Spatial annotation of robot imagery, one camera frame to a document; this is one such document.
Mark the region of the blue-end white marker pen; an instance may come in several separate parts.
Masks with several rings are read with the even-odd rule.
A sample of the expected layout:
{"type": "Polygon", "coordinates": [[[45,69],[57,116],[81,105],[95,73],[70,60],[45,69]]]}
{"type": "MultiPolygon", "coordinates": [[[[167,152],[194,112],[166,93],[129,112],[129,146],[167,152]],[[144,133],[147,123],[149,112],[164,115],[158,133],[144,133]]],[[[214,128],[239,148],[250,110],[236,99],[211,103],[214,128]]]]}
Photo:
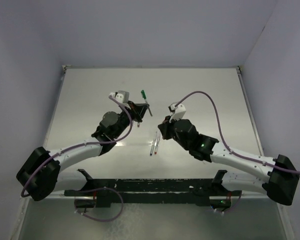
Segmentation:
{"type": "Polygon", "coordinates": [[[153,138],[153,141],[152,141],[150,153],[149,153],[150,156],[152,156],[153,153],[154,153],[154,149],[155,149],[155,144],[156,144],[157,137],[158,137],[158,132],[156,131],[155,135],[154,135],[154,138],[153,138]]]}

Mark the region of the red-end white marker pen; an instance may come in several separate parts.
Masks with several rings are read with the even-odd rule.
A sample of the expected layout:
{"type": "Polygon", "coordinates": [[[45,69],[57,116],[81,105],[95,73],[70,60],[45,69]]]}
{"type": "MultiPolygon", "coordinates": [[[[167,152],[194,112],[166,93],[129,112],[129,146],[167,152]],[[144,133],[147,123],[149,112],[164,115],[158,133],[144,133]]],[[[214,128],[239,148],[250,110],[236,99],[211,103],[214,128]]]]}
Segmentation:
{"type": "Polygon", "coordinates": [[[158,148],[159,148],[159,142],[161,139],[161,134],[159,133],[155,142],[155,147],[154,147],[154,154],[156,155],[158,152],[158,148]]]}

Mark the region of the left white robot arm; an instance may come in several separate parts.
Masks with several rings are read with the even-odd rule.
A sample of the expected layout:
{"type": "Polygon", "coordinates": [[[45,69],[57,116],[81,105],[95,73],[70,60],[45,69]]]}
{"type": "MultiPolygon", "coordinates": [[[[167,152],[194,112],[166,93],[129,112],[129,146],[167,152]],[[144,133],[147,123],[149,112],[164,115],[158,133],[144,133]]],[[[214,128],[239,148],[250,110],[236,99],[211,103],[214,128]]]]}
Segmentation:
{"type": "Polygon", "coordinates": [[[150,107],[147,103],[119,103],[121,113],[106,112],[95,132],[89,138],[73,146],[46,150],[35,148],[20,170],[16,179],[22,185],[21,197],[31,197],[41,201],[56,191],[59,174],[65,169],[89,158],[108,153],[125,139],[133,128],[133,123],[141,123],[150,107]]]}

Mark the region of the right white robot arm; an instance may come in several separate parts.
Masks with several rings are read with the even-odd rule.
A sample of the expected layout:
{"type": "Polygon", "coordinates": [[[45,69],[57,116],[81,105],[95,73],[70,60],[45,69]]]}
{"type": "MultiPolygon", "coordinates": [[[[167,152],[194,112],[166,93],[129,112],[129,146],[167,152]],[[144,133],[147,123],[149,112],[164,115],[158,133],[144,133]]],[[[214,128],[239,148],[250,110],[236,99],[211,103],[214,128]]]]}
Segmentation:
{"type": "Polygon", "coordinates": [[[158,129],[164,140],[174,140],[195,159],[243,172],[236,175],[219,171],[212,183],[216,195],[223,196],[228,191],[257,192],[281,205],[292,205],[300,175],[287,156],[273,158],[235,151],[214,137],[200,134],[188,119],[172,120],[166,116],[158,129]]]}

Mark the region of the green-end white marker pen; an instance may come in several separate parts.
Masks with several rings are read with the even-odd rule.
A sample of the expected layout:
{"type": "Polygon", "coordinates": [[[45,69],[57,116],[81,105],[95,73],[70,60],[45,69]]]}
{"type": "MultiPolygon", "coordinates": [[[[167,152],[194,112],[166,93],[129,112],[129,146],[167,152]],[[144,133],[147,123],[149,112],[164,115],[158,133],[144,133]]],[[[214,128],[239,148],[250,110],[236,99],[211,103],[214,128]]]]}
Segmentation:
{"type": "Polygon", "coordinates": [[[151,109],[150,109],[150,104],[148,103],[148,99],[146,98],[146,100],[144,100],[144,101],[145,101],[145,103],[146,103],[147,106],[148,106],[148,111],[149,111],[150,116],[153,117],[152,111],[151,111],[151,109]]]}

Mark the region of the green pen cap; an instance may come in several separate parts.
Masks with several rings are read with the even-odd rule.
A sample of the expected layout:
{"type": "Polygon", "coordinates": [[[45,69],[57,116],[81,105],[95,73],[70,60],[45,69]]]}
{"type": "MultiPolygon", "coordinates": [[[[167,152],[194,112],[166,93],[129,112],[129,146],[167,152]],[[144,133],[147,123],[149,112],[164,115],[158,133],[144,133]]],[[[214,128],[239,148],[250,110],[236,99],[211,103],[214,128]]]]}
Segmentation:
{"type": "Polygon", "coordinates": [[[145,91],[144,91],[144,90],[142,90],[142,91],[141,91],[141,96],[142,96],[142,98],[143,98],[144,100],[146,100],[146,99],[147,99],[147,97],[146,97],[146,93],[145,93],[145,91]]]}

